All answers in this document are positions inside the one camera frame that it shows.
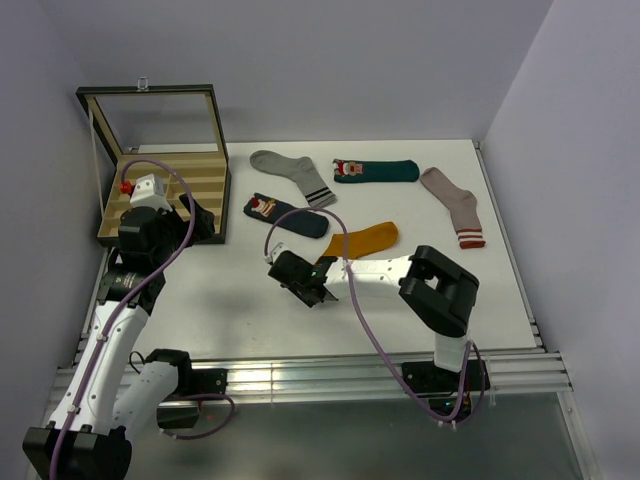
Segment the mustard yellow sock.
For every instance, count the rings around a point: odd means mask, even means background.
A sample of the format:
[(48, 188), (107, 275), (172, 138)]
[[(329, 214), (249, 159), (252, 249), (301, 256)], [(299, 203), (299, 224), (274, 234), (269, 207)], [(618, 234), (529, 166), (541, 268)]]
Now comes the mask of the mustard yellow sock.
[(318, 257), (316, 263), (323, 257), (342, 257), (344, 243), (347, 243), (347, 258), (355, 260), (393, 247), (398, 237), (399, 230), (396, 224), (391, 221), (350, 232), (347, 235), (334, 234), (328, 247)]

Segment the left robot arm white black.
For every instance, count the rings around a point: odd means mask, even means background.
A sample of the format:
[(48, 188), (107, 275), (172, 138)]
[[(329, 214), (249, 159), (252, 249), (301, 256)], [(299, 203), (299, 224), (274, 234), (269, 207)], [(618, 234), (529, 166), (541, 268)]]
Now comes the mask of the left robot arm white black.
[(86, 349), (47, 424), (29, 428), (23, 440), (40, 478), (124, 478), (139, 427), (165, 398), (183, 399), (193, 391), (188, 353), (156, 349), (138, 379), (118, 392), (165, 285), (165, 270), (184, 249), (215, 233), (212, 213), (189, 193), (180, 201), (188, 220), (165, 198), (133, 200), (121, 216), (117, 259), (100, 280)]

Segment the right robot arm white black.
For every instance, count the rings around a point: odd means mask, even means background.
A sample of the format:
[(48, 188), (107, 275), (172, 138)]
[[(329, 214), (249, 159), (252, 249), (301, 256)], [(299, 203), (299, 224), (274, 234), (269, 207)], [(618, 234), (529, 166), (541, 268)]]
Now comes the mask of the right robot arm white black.
[(435, 334), (433, 378), (452, 390), (468, 374), (468, 324), (480, 286), (472, 273), (430, 246), (386, 260), (328, 256), (312, 264), (277, 244), (266, 255), (268, 275), (312, 308), (352, 292), (366, 298), (400, 298)]

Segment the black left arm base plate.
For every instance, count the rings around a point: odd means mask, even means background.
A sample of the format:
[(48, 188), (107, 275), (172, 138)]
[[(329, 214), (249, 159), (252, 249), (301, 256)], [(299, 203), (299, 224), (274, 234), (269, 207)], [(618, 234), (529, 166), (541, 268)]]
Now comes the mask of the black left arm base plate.
[(193, 369), (190, 364), (152, 362), (144, 366), (118, 398), (126, 404), (157, 406), (165, 400), (197, 395), (220, 398), (226, 391), (225, 369)]

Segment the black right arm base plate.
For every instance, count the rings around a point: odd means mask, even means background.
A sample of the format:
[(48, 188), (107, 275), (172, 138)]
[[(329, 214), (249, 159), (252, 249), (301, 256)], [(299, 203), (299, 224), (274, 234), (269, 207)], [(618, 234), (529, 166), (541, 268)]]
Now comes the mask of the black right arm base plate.
[[(435, 366), (433, 361), (404, 362), (402, 377), (411, 390), (419, 396), (453, 394), (458, 391), (461, 373), (454, 373)], [(486, 364), (483, 360), (469, 360), (465, 374), (465, 391), (480, 392), (491, 387)]]

